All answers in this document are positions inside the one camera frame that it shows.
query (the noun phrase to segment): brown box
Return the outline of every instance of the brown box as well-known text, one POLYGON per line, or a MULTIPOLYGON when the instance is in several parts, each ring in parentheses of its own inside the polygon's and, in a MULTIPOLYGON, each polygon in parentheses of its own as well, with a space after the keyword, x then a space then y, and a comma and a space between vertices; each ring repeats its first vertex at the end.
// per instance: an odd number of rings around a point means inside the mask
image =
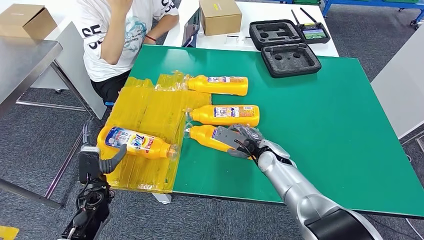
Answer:
POLYGON ((43 5, 12 4, 0 13, 0 36, 44 39, 57 26, 43 5))
POLYGON ((242 12, 234 0, 199 0, 206 36, 240 32, 242 12))

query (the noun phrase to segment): robotic arm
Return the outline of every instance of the robotic arm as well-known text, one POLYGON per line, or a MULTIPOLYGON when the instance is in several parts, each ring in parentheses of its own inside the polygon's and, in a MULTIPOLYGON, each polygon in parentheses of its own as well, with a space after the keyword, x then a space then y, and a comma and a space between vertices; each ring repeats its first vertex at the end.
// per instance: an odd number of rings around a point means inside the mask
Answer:
MULTIPOLYGON (((76 198, 77 213, 60 240, 95 240, 109 220, 109 204, 115 194, 104 174, 111 173, 126 153, 121 146, 111 159, 101 160, 100 150, 88 144, 89 124, 84 126, 84 145, 79 152, 79 181, 84 185, 76 198)), ((278 144, 264 139, 252 127, 236 124, 218 127, 215 139, 233 149, 234 157, 251 158, 272 183, 297 222, 305 240, 382 240, 362 215, 320 193, 297 169, 278 144)))
POLYGON ((115 193, 104 174, 115 170, 127 153, 127 145, 123 144, 111 159, 101 160, 99 148, 89 144, 90 124, 88 121, 84 125, 83 145, 79 152, 79 181, 84 188, 75 201, 77 212, 59 240, 95 240, 109 221, 109 204, 115 193))
POLYGON ((266 140, 255 128, 218 127, 216 139, 235 150, 235 157, 252 158, 287 205, 305 240, 382 240, 371 223, 320 193, 297 169, 290 155, 266 140))

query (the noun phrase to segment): stainless steel table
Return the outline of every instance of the stainless steel table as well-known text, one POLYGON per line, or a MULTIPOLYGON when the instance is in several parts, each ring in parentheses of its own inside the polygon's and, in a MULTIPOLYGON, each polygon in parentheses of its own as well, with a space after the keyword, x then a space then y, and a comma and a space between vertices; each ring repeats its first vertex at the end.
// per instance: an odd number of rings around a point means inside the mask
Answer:
MULTIPOLYGON (((77 91, 62 70, 60 64, 55 60, 62 50, 62 46, 57 41, 0 37, 0 118, 5 115, 14 104, 21 104, 88 112, 90 119, 101 125, 100 120, 96 117, 93 110, 77 91), (76 98, 81 102, 82 107, 19 100, 22 94, 31 87, 49 66, 53 68, 69 90, 74 93, 76 98)), ((81 144, 82 137, 83 133, 81 132, 44 196, 19 187, 1 178, 0 188, 53 208, 60 208, 61 204, 50 198, 68 167, 72 156, 81 144)))

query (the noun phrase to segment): green table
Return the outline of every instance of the green table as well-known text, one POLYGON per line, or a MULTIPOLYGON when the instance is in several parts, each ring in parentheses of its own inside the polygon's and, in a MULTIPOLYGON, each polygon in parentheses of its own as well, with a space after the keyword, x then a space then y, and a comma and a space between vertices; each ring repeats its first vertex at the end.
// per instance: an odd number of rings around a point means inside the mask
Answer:
MULTIPOLYGON (((213 104, 258 105, 259 130, 320 192, 357 211, 424 217, 424 189, 359 61, 319 60, 317 74, 274 79, 259 52, 145 45, 130 76, 246 76, 247 96, 214 94, 213 104)), ((183 142, 173 192, 281 203, 252 161, 192 139, 183 142)))

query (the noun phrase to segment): yellow detergent bottle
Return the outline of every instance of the yellow detergent bottle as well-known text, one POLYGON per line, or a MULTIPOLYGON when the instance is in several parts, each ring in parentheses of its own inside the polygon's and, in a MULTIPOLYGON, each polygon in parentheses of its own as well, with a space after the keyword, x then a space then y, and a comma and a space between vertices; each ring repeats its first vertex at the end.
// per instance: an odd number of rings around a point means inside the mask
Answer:
POLYGON ((188 113, 191 120, 202 124, 230 126, 244 124, 256 127, 259 124, 259 107, 255 105, 205 105, 188 113))
POLYGON ((246 96, 249 81, 244 76, 204 76, 186 77, 186 85, 190 90, 209 94, 230 94, 246 96))
POLYGON ((99 146, 119 148, 126 144, 128 154, 143 156, 147 159, 174 158, 178 155, 178 145, 168 144, 162 139, 124 129, 105 126, 97 137, 99 146))
POLYGON ((187 124, 184 137, 194 139, 205 147, 219 151, 227 152, 228 149, 232 149, 227 144, 214 139, 216 132, 217 128, 212 125, 193 126, 187 124))

